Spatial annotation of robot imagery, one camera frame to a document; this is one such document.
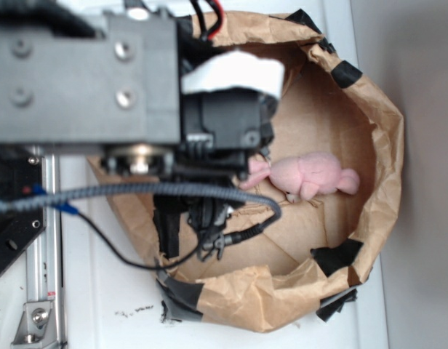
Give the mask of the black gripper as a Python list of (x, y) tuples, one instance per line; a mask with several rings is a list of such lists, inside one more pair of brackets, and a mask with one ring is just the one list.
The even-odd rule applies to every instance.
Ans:
[(198, 238), (211, 230), (225, 227), (229, 203), (219, 198), (153, 195), (153, 223), (159, 237), (159, 251), (170, 260), (180, 255), (179, 232), (181, 219), (194, 230)]

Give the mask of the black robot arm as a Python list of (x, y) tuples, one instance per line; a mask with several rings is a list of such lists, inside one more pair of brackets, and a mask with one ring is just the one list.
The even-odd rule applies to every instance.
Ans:
[(0, 156), (31, 147), (99, 155), (107, 173), (155, 182), (48, 193), (35, 184), (0, 193), (0, 218), (72, 200), (151, 193), (191, 214), (195, 253), (222, 252), (281, 216), (242, 192), (249, 158), (272, 141), (280, 62), (194, 38), (165, 8), (85, 17), (56, 1), (0, 1)]

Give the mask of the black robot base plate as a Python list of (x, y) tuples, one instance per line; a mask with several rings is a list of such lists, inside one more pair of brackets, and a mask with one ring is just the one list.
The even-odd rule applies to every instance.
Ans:
[[(44, 179), (41, 159), (23, 148), (0, 148), (0, 199), (32, 194)], [(0, 277), (46, 228), (44, 210), (0, 213)]]

